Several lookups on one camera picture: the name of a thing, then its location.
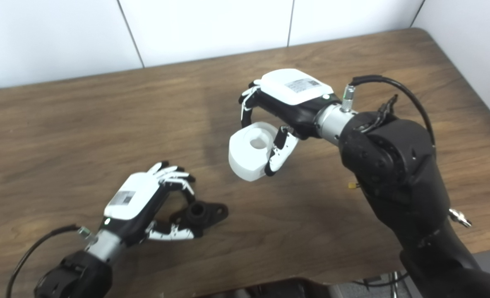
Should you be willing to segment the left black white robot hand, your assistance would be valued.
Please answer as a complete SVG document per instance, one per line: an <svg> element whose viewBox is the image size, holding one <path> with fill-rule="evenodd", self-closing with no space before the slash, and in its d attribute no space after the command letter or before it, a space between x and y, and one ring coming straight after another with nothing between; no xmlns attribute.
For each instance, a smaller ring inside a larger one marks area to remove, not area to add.
<svg viewBox="0 0 490 298"><path fill-rule="evenodd" d="M118 236L126 247L141 243L171 192L181 191L188 203L195 201L195 181L183 167L172 166L168 161L131 174L106 205L99 230Z"/></svg>

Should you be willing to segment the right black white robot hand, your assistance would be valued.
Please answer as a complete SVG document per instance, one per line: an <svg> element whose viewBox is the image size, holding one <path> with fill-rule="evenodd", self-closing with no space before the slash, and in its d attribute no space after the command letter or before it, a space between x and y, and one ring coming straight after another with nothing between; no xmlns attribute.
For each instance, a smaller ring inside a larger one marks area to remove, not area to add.
<svg viewBox="0 0 490 298"><path fill-rule="evenodd" d="M340 103L332 87L297 69L279 69L264 74L242 92L242 127L252 124L256 107L283 121L267 155L264 173L274 176L294 151L299 141L320 138L319 117L323 111Z"/></svg>

